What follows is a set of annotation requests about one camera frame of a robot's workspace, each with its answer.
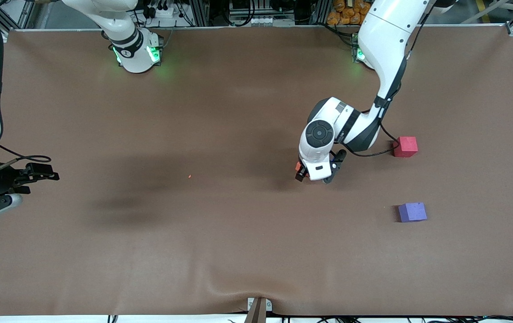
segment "green led light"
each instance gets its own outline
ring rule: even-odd
[[[117,56],[118,63],[121,64],[121,58],[118,56],[117,49],[115,49],[115,47],[113,47],[113,52]]]
[[[158,60],[160,59],[160,58],[158,57],[158,49],[156,49],[156,48],[150,48],[150,47],[148,47],[148,46],[147,46],[147,51],[148,51],[148,53],[149,53],[150,59],[152,59],[152,61],[153,61],[154,63],[158,62]]]
[[[360,60],[363,60],[365,58],[364,53],[362,53],[361,49],[358,49],[358,53],[356,53],[356,57],[358,57],[358,59],[360,59]]]

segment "purple cube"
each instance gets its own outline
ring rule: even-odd
[[[398,211],[400,211],[400,220],[402,222],[419,222],[428,219],[424,204],[421,202],[402,204],[398,206]]]

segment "foam block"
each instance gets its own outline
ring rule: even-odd
[[[428,219],[424,204],[421,202],[402,204],[398,206],[398,211],[400,211],[402,222],[419,222]]]
[[[400,141],[400,146],[393,151],[395,157],[412,157],[418,152],[416,137],[399,137],[398,141]]]

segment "brown table surface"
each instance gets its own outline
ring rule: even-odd
[[[281,314],[513,315],[504,27],[426,28],[384,121],[420,152],[350,155],[328,186],[294,180],[308,113],[328,96],[366,109],[378,87],[329,31],[175,31],[141,75],[106,46],[9,36],[1,143],[51,156],[61,181],[0,216],[0,315],[225,313],[252,296]],[[418,201],[429,219],[398,223],[394,205]]]

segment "circular joint cap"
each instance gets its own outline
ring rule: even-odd
[[[330,123],[324,120],[312,121],[306,127],[306,142],[314,148],[330,144],[334,138],[334,130]]]

